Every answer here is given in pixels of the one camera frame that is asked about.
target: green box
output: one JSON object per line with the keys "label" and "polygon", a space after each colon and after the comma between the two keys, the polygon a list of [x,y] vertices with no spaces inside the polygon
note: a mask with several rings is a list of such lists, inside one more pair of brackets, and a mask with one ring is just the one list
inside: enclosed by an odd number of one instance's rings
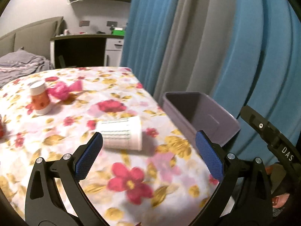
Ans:
{"label": "green box", "polygon": [[125,31],[117,31],[117,30],[113,30],[113,35],[125,35]]}

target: pink plastic wrapper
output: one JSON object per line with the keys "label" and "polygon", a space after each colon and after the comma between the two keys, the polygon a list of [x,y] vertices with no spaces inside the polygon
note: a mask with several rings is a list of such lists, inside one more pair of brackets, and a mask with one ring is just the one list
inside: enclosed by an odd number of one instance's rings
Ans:
{"label": "pink plastic wrapper", "polygon": [[76,81],[70,86],[67,86],[67,84],[64,82],[58,82],[54,85],[54,87],[48,88],[48,93],[60,100],[68,99],[70,92],[79,91],[82,91],[82,81]]}

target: blue curtain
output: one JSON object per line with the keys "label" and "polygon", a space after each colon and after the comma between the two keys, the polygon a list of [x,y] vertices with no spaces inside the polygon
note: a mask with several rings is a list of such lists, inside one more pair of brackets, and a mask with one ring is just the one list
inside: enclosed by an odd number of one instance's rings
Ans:
{"label": "blue curtain", "polygon": [[121,66],[154,93],[178,0],[132,0]]}
{"label": "blue curtain", "polygon": [[301,24],[287,0],[237,0],[231,46],[213,98],[237,117],[239,158],[276,162],[265,142],[240,117],[249,105],[294,145],[301,130]]}

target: gray blanket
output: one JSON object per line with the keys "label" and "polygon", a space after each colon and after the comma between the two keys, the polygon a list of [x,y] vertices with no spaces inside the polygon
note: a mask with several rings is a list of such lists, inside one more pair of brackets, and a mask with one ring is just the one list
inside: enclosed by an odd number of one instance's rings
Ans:
{"label": "gray blanket", "polygon": [[24,50],[8,53],[0,58],[0,88],[22,76],[54,69],[50,61]]}

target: floral bedsheet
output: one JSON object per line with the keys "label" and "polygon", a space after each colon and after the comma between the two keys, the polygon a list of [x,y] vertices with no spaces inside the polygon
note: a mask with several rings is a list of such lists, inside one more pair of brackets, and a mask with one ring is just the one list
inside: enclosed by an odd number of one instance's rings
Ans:
{"label": "floral bedsheet", "polygon": [[[44,79],[68,85],[82,80],[84,91],[55,101],[37,116],[28,84]],[[112,226],[189,225],[217,186],[206,165],[129,68],[91,67],[49,70],[21,77],[0,90],[6,135],[0,140],[0,187],[24,218],[33,164],[73,153],[87,143],[98,121],[139,115],[143,150],[104,150],[80,185]],[[76,215],[61,181],[57,186],[69,213]],[[229,203],[225,212],[229,212]]]}

